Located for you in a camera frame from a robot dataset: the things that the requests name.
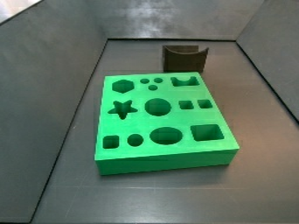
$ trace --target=shape sorter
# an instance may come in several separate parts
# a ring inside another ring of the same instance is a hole
[[[199,73],[105,77],[95,155],[101,175],[227,165],[238,150]]]

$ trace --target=shape cutout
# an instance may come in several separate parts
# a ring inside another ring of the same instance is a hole
[[[138,134],[131,135],[127,139],[127,143],[134,147],[139,146],[143,142],[144,138]]]
[[[198,100],[199,106],[202,109],[211,109],[211,101],[210,100]]]
[[[224,138],[218,124],[191,126],[191,134],[195,141],[220,140]]]
[[[176,144],[183,140],[183,133],[175,128],[164,127],[155,129],[150,137],[158,144]]]
[[[112,108],[108,113],[109,114],[118,114],[119,118],[122,120],[124,120],[127,118],[127,114],[128,113],[135,113],[138,111],[136,108],[132,108],[132,101],[126,101],[126,102],[120,102],[120,101],[114,101],[115,104],[115,108]]]
[[[192,101],[179,101],[180,109],[194,109]]]
[[[166,116],[171,109],[171,103],[160,98],[155,98],[144,104],[144,110],[151,116]]]
[[[119,146],[119,136],[104,136],[103,138],[103,148],[115,149]]]
[[[135,83],[131,80],[119,80],[112,84],[112,89],[120,94],[124,94],[135,89]]]
[[[188,87],[188,86],[199,86],[200,83],[195,76],[191,76],[188,80],[178,80],[178,78],[172,77],[172,85],[175,87]]]

